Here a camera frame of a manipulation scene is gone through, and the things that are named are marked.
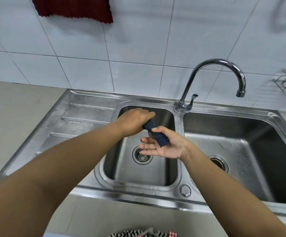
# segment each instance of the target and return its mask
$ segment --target faucet spout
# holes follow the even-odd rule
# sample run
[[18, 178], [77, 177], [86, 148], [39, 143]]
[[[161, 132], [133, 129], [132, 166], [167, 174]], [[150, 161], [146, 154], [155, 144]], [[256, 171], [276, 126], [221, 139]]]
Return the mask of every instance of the faucet spout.
[[192, 99], [192, 101], [188, 105], [185, 104], [185, 98], [187, 96], [189, 88], [191, 87], [191, 84], [194, 80], [194, 77], [196, 76], [197, 72], [200, 69], [202, 69], [205, 66], [212, 65], [212, 64], [222, 65], [222, 66], [229, 68], [231, 71], [233, 71], [234, 74], [236, 75], [237, 79], [238, 79], [238, 90], [236, 92], [236, 96], [237, 97], [244, 97], [245, 96], [246, 80], [245, 80], [245, 76], [244, 76], [243, 72], [240, 70], [240, 68], [228, 60], [218, 59], [218, 58], [209, 59], [209, 60], [206, 60], [204, 62], [201, 62], [199, 65], [197, 65], [193, 69], [193, 71], [189, 77], [188, 83], [185, 87], [185, 90], [182, 94], [182, 97], [180, 98], [178, 105], [174, 108], [175, 112], [182, 113], [183, 111], [190, 111], [191, 110], [194, 98]]

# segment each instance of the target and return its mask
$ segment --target beige countertop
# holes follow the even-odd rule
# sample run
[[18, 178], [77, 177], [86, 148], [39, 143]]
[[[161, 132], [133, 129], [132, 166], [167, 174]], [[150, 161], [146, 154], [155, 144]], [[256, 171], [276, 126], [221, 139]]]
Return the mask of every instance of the beige countertop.
[[[64, 91], [0, 82], [0, 170]], [[281, 114], [286, 120], [286, 112]], [[177, 231], [179, 236], [226, 236], [213, 215], [72, 195], [55, 212], [47, 231], [82, 237], [108, 236], [123, 229], [151, 226], [165, 232]]]

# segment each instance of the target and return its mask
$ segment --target dark blue cloth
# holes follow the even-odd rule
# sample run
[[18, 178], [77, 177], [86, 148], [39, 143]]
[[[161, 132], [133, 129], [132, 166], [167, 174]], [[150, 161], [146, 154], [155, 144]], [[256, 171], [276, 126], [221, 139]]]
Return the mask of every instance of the dark blue cloth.
[[169, 139], [167, 138], [167, 136], [165, 136], [163, 133], [157, 133], [157, 132], [153, 132], [152, 128], [157, 127], [156, 125], [154, 125], [154, 123], [152, 122], [152, 120], [149, 120], [148, 122], [146, 122], [143, 125], [143, 128], [145, 130], [148, 130], [151, 135], [153, 136], [153, 138], [157, 141], [157, 143], [159, 144], [160, 147], [163, 147], [165, 145], [169, 144]]

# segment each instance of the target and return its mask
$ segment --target red and white checkered cloth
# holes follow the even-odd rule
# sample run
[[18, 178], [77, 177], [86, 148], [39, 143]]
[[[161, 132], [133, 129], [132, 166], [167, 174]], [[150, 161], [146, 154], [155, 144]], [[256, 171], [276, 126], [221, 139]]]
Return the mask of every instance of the red and white checkered cloth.
[[175, 232], [169, 231], [168, 237], [177, 237], [177, 234]]

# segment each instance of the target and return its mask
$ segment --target hand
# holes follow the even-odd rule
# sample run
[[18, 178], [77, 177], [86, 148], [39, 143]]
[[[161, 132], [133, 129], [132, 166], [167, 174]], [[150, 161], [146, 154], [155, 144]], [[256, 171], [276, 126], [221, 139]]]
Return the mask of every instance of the hand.
[[120, 127], [122, 136], [125, 138], [141, 132], [143, 125], [154, 116], [155, 112], [136, 108], [123, 113], [114, 123]]
[[188, 146], [193, 145], [185, 137], [179, 135], [178, 133], [169, 130], [166, 127], [159, 126], [152, 129], [153, 132], [163, 133], [169, 139], [169, 144], [167, 146], [160, 147], [157, 141], [152, 137], [142, 137], [140, 144], [141, 154], [145, 155], [158, 155], [161, 157], [166, 157], [170, 159], [182, 159], [188, 149]]

